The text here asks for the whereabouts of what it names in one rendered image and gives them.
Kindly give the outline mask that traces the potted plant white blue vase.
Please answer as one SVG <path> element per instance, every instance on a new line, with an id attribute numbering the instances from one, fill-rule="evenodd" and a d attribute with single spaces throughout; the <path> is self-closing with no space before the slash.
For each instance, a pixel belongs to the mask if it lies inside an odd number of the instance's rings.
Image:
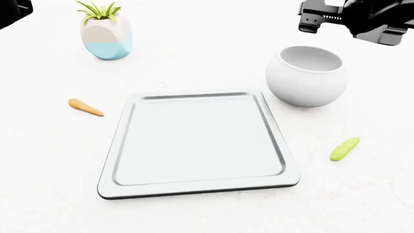
<path id="1" fill-rule="evenodd" d="M 83 45 L 94 56 L 101 60 L 118 60 L 126 57 L 132 48 L 131 25 L 120 11 L 121 6 L 112 2 L 109 6 L 97 7 L 95 3 L 83 3 L 84 13 L 80 25 Z"/>

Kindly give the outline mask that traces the small orange carrot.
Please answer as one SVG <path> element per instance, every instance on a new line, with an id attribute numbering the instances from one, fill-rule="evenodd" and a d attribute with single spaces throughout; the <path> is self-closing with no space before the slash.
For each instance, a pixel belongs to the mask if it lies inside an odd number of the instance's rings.
<path id="1" fill-rule="evenodd" d="M 75 108 L 77 110 L 81 110 L 81 111 L 84 111 L 84 112 L 88 112 L 90 114 L 94 114 L 94 115 L 100 116 L 100 117 L 103 117 L 104 116 L 103 112 L 101 112 L 100 110 L 97 110 L 97 109 L 95 109 L 95 108 L 93 108 L 93 107 L 85 104 L 84 102 L 81 102 L 80 100 L 75 99 L 75 98 L 71 98 L 68 101 L 68 104 L 72 108 Z"/>

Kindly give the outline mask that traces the small green bumpy cucumber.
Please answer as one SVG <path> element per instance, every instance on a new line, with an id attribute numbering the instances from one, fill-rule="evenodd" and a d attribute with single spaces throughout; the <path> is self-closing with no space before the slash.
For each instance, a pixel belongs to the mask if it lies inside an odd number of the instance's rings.
<path id="1" fill-rule="evenodd" d="M 344 143 L 342 143 L 341 145 L 339 145 L 332 151 L 330 160 L 331 161 L 342 160 L 344 157 L 346 157 L 346 155 L 348 155 L 350 151 L 352 151 L 352 149 L 356 145 L 358 145 L 359 141 L 360 141 L 359 137 L 352 137 L 350 139 L 347 139 Z"/>

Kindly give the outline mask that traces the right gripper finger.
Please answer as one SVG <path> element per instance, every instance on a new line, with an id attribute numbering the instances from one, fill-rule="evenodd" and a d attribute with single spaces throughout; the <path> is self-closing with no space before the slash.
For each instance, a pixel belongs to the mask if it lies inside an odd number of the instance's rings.
<path id="1" fill-rule="evenodd" d="M 390 27 L 388 25 L 382 25 L 369 32 L 356 34 L 353 38 L 381 45 L 396 46 L 400 44 L 403 35 L 407 31 L 407 27 Z"/>
<path id="2" fill-rule="evenodd" d="M 298 29 L 300 32 L 316 34 L 323 23 L 323 17 L 315 14 L 300 15 Z"/>

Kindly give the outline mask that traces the white round ceramic bowl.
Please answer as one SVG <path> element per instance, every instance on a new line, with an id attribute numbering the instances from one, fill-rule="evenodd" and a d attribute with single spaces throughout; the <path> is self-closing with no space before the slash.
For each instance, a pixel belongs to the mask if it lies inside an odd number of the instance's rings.
<path id="1" fill-rule="evenodd" d="M 348 84 L 342 59 L 333 52 L 311 46 L 280 50 L 269 61 L 265 77 L 274 96 L 303 108 L 334 102 Z"/>

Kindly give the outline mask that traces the silver square metal tray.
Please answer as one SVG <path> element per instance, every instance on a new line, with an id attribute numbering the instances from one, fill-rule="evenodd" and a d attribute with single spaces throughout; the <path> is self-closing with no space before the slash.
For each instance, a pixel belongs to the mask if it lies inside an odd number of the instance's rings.
<path id="1" fill-rule="evenodd" d="M 284 188 L 301 175 L 263 94 L 127 97 L 97 192 L 103 199 Z"/>

